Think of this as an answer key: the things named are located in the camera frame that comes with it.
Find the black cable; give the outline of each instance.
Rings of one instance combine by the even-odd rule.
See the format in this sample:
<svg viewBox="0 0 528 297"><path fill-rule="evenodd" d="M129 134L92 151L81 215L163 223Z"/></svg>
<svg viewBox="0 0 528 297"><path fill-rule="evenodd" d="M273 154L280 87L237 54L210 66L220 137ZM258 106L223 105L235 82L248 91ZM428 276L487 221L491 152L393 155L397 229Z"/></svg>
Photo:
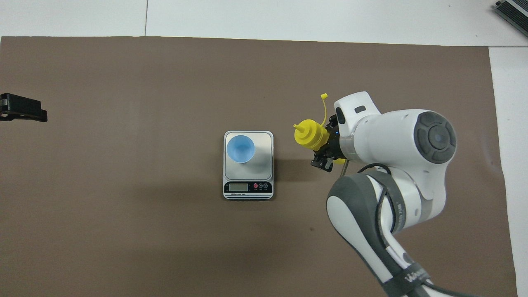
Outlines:
<svg viewBox="0 0 528 297"><path fill-rule="evenodd" d="M443 287L435 286L435 285L431 284L430 282L424 282L423 284L425 286L428 286L429 288L435 290L435 291L438 291L438 292L446 294L446 295L451 295L451 296L455 296L455 297L481 297L479 295L458 293L458 292L455 292L455 291L444 289Z"/></svg>
<svg viewBox="0 0 528 297"><path fill-rule="evenodd" d="M387 171L387 173L388 173L389 175L392 175L391 170L389 169L389 167L387 167L386 165L381 164L381 163L372 163L372 164L369 164L369 165L367 165L367 166L361 168L361 169L358 171L358 173L363 172L363 171L365 171L365 170L367 170L367 169L369 169L369 168L373 168L373 167L381 167L381 168L385 169L385 171Z"/></svg>

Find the blue bowl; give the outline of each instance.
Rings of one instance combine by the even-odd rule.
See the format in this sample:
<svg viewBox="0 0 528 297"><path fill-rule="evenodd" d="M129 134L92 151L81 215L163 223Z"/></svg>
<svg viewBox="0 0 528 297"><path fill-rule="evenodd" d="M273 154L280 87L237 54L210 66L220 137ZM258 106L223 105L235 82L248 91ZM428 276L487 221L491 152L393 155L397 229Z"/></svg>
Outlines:
<svg viewBox="0 0 528 297"><path fill-rule="evenodd" d="M228 142L229 158L237 163L246 163L255 155L255 144L245 135L237 135Z"/></svg>

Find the black clamp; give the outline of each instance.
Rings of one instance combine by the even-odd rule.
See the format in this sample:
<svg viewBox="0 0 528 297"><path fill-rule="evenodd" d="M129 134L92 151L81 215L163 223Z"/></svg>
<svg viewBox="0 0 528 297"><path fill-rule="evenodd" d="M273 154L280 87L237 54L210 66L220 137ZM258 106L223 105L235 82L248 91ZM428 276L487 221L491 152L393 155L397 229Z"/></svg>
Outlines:
<svg viewBox="0 0 528 297"><path fill-rule="evenodd" d="M48 121L48 112L41 109L40 101L14 94L0 95L0 120L32 119L39 122Z"/></svg>
<svg viewBox="0 0 528 297"><path fill-rule="evenodd" d="M383 283L381 286L388 296L399 297L409 294L417 287L423 285L423 283L430 278L431 276L429 276L427 271L425 271L420 264L414 263L387 282Z"/></svg>

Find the brown mat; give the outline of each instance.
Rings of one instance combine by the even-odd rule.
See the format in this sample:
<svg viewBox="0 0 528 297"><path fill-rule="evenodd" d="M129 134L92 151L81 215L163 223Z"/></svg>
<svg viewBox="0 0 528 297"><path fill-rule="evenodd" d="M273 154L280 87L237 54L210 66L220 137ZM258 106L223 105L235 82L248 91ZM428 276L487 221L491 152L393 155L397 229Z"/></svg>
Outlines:
<svg viewBox="0 0 528 297"><path fill-rule="evenodd" d="M363 90L458 134L446 207L402 246L440 286L516 295L487 48L7 37L0 88L49 115L0 123L2 296L383 296L327 218L340 168L293 139L319 94ZM273 201L223 199L230 129L274 134Z"/></svg>

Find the yellow nozzle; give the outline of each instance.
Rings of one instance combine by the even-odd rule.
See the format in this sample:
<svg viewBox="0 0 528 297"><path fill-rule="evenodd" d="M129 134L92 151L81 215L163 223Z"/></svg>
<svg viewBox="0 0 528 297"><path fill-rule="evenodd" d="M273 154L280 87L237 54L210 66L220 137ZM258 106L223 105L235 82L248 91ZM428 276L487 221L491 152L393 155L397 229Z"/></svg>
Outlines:
<svg viewBox="0 0 528 297"><path fill-rule="evenodd" d="M295 141L303 147L312 151L318 151L327 141L330 134L320 124L312 119L306 119L295 128Z"/></svg>

